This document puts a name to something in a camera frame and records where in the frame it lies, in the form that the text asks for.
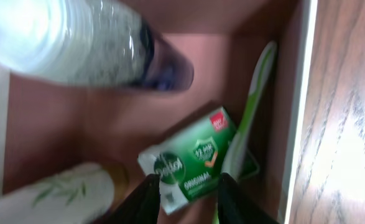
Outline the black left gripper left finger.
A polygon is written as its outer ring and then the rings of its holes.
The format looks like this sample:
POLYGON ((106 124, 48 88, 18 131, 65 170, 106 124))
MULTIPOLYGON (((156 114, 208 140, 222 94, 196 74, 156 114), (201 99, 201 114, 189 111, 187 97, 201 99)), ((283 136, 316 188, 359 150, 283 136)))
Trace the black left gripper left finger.
POLYGON ((156 224, 160 210, 160 175, 149 174, 104 224, 156 224))

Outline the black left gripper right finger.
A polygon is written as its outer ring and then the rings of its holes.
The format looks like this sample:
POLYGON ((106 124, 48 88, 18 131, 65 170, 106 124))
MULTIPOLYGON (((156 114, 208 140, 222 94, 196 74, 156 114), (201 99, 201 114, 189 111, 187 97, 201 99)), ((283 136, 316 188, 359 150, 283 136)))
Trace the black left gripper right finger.
POLYGON ((217 211, 219 224, 278 224, 227 173, 219 178, 217 211))

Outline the white cream tube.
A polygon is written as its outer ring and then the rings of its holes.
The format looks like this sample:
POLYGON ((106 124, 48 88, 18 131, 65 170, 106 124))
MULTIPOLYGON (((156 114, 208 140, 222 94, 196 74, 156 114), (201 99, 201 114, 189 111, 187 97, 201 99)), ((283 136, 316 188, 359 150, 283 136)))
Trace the white cream tube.
POLYGON ((123 200, 122 164, 87 162, 0 198, 0 224, 92 223, 123 200))

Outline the green soap box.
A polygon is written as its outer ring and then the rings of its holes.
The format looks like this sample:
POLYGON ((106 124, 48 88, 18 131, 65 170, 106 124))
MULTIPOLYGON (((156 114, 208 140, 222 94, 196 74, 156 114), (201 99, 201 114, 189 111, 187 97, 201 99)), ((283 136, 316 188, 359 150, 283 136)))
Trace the green soap box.
POLYGON ((145 175, 160 176, 160 204, 167 215, 217 188, 235 134, 235 124, 219 107, 138 155, 145 175))

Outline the green toothbrush with clear cap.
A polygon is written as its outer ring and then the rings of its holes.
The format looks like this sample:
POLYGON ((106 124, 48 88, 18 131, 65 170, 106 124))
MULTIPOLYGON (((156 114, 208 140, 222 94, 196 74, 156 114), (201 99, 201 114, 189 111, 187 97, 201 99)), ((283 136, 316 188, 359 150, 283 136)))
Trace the green toothbrush with clear cap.
MULTIPOLYGON (((247 148, 249 135, 252 131, 254 118, 260 104, 264 89, 272 73, 277 56, 277 43, 270 41, 262 51, 252 75, 244 113, 238 130, 228 148, 222 163, 221 172, 229 174, 237 183, 255 176, 260 171, 260 166, 250 150, 247 148)), ((213 223, 219 224, 217 204, 213 223)))

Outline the clear bottle with purple liquid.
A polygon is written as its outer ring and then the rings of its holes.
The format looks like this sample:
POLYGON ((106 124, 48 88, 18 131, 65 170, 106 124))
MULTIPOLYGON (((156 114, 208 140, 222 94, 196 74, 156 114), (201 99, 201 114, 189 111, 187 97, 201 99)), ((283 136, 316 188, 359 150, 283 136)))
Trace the clear bottle with purple liquid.
POLYGON ((184 91, 194 68, 121 1, 0 0, 0 64, 48 82, 184 91))

